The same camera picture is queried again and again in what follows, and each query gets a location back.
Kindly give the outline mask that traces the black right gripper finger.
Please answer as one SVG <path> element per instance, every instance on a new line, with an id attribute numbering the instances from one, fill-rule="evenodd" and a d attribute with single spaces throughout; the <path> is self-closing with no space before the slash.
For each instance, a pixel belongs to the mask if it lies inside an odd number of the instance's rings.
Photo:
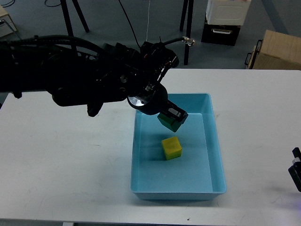
<path id="1" fill-rule="evenodd" d="M 288 169 L 291 178 L 296 185 L 297 190 L 301 191 L 301 151 L 298 147 L 292 150 L 294 159 L 292 161 L 292 166 Z"/>

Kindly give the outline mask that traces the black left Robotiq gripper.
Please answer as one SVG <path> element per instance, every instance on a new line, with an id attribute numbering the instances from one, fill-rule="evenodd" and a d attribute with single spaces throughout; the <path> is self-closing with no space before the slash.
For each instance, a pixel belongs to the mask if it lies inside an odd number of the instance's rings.
<path id="1" fill-rule="evenodd" d="M 150 92 L 141 93 L 135 97 L 127 97 L 127 101 L 132 108 L 146 115 L 162 113 L 182 124 L 188 117 L 185 110 L 168 100 L 167 90 L 162 84 L 159 84 Z"/>

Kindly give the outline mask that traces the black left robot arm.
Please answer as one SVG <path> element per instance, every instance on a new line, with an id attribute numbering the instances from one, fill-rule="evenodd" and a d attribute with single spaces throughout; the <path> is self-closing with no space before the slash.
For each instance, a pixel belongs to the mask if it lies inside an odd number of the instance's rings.
<path id="1" fill-rule="evenodd" d="M 140 50 L 117 43 L 99 47 L 65 36 L 35 36 L 0 44 L 1 92 L 20 98 L 45 90 L 59 106 L 86 105 L 96 116 L 105 103 L 127 100 L 164 125 L 181 125 L 188 113 L 168 99 L 161 84 L 179 63 L 166 42 L 144 42 Z"/>

